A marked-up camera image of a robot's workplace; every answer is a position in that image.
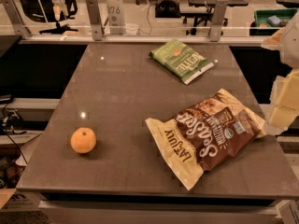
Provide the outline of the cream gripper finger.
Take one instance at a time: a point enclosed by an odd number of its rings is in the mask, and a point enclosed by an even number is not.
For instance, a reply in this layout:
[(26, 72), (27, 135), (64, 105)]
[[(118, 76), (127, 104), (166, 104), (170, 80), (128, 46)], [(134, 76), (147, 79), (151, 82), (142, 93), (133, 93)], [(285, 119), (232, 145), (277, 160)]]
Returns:
[(277, 76), (270, 95), (270, 111), (266, 116), (269, 133), (281, 134), (299, 116), (299, 69)]

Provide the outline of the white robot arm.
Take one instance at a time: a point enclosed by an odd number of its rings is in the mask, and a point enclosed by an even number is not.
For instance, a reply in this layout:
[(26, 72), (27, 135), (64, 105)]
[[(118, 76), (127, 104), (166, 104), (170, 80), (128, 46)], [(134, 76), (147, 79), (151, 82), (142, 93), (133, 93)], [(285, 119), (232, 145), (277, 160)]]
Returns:
[(265, 38), (261, 47), (278, 50), (281, 62), (292, 69), (287, 76), (276, 77), (265, 115), (264, 130), (279, 135), (299, 116), (299, 12), (283, 28)]

